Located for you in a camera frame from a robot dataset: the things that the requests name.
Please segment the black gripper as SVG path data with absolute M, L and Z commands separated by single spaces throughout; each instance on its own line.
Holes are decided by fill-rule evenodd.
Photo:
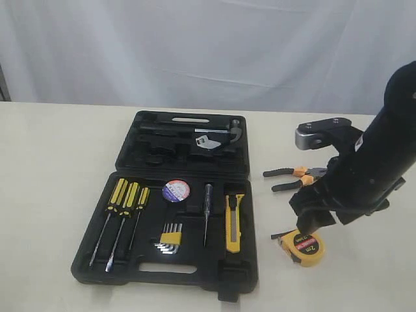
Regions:
M 332 212 L 347 225 L 383 211 L 390 206 L 389 195 L 406 182 L 406 165 L 395 161 L 348 161 L 338 156 L 329 160 L 327 169 L 323 177 L 301 188 L 289 200 L 300 233 L 314 233 L 334 225 Z

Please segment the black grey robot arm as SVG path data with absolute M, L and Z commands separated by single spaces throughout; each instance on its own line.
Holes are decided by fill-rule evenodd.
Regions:
M 300 150 L 333 146 L 338 156 L 327 172 L 302 187 L 289 201 L 303 234 L 389 207 L 392 191 L 404 184 L 403 174 L 415 163 L 415 63 L 389 79 L 384 105 L 365 131 L 346 118 L 301 123 L 295 131 Z

